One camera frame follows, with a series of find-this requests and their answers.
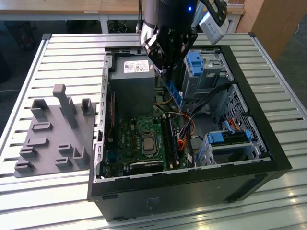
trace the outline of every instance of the floor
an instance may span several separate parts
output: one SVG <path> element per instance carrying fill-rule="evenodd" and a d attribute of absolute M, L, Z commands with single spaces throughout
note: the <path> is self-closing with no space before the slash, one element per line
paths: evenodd
<path fill-rule="evenodd" d="M 31 22 L 31 26 L 34 28 L 33 35 L 37 42 L 41 40 L 44 33 L 68 33 L 65 21 Z M 305 77 L 307 76 L 307 68 L 305 66 L 307 57 L 307 15 L 305 15 L 299 27 L 298 32 L 293 35 L 276 65 L 297 94 L 302 104 L 307 107 L 307 78 Z M 70 28 L 75 31 L 77 29 L 77 33 L 101 32 L 99 23 L 93 21 L 88 21 L 86 24 L 82 25 L 72 25 Z M 36 49 L 32 51 L 21 51 L 5 27 L 4 22 L 0 21 L 0 52 L 6 59 L 12 72 L 12 76 L 6 82 L 0 84 L 1 135 L 18 97 L 18 90 L 21 89 L 32 64 Z"/>

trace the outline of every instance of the white sticker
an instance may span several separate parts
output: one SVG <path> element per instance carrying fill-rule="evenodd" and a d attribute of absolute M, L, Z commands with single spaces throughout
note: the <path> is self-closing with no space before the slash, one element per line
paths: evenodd
<path fill-rule="evenodd" d="M 141 73 L 141 72 L 149 72 L 148 60 L 125 61 L 124 73 Z"/>
<path fill-rule="evenodd" d="M 98 11 L 84 11 L 84 13 L 98 13 Z"/>
<path fill-rule="evenodd" d="M 192 156 L 190 154 L 188 154 L 188 160 L 192 163 Z"/>

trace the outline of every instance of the green circuit board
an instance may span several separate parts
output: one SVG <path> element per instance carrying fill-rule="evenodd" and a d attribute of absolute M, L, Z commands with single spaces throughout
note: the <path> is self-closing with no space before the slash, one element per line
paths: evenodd
<path fill-rule="evenodd" d="M 178 119 L 173 117 L 174 131 L 179 130 Z M 142 135 L 153 132 L 157 153 L 148 157 L 142 153 Z M 119 161 L 152 161 L 165 162 L 165 150 L 160 117 L 138 117 L 135 119 L 122 120 L 119 124 Z"/>
<path fill-rule="evenodd" d="M 172 117 L 173 132 L 176 134 L 179 129 L 179 118 Z M 145 137 L 154 139 L 154 153 L 144 153 Z M 108 157 L 113 158 L 113 162 L 108 166 L 108 173 L 112 176 L 125 175 L 125 167 L 131 163 L 144 161 L 163 161 L 164 171 L 167 170 L 165 148 L 163 144 L 163 133 L 161 128 L 161 118 L 159 116 L 145 116 L 134 119 L 124 119 L 119 121 L 118 126 L 118 151 L 116 156 L 112 152 Z M 186 157 L 179 160 L 178 168 L 184 168 L 187 164 Z"/>

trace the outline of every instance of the desk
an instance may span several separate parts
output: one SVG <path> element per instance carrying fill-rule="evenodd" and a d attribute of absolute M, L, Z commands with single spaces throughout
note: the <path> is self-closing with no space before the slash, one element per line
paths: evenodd
<path fill-rule="evenodd" d="M 246 14 L 237 32 L 254 32 L 273 61 L 291 39 L 307 13 L 306 0 L 245 0 Z"/>
<path fill-rule="evenodd" d="M 0 20 L 100 20 L 108 33 L 108 20 L 137 20 L 138 8 L 138 0 L 0 0 Z M 228 10 L 228 32 L 234 33 L 245 11 Z"/>
<path fill-rule="evenodd" d="M 199 35 L 196 43 L 210 42 Z M 109 223 L 95 203 L 86 201 L 88 170 L 14 178 L 14 166 L 33 116 L 29 109 L 33 97 L 59 104 L 51 97 L 52 88 L 65 81 L 66 93 L 75 103 L 90 98 L 99 111 L 105 47 L 139 46 L 135 34 L 55 34 L 40 43 L 0 139 L 1 229 L 303 227 L 307 222 L 307 112 L 257 39 L 248 34 L 230 34 L 218 44 L 230 45 L 293 167 L 290 172 L 268 182 L 244 201 Z"/>
<path fill-rule="evenodd" d="M 108 20 L 137 20 L 139 13 L 138 0 L 102 0 L 100 9 L 100 22 L 102 33 L 108 33 L 107 21 Z M 239 24 L 240 18 L 244 15 L 245 10 L 242 7 L 228 7 L 229 27 L 228 33 L 235 33 Z"/>

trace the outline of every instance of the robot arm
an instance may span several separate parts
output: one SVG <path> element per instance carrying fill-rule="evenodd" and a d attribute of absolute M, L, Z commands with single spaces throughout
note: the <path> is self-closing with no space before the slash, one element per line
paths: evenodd
<path fill-rule="evenodd" d="M 208 33 L 214 35 L 216 29 L 225 22 L 227 5 L 223 0 L 214 0 L 214 7 L 208 0 L 201 2 L 206 5 L 209 13 L 205 14 L 200 25 L 203 25 L 207 36 Z M 169 81 L 172 70 L 183 60 L 198 36 L 191 28 L 197 3 L 198 0 L 145 2 L 140 43 L 165 81 Z M 211 43 L 214 43 L 214 39 L 209 38 Z"/>

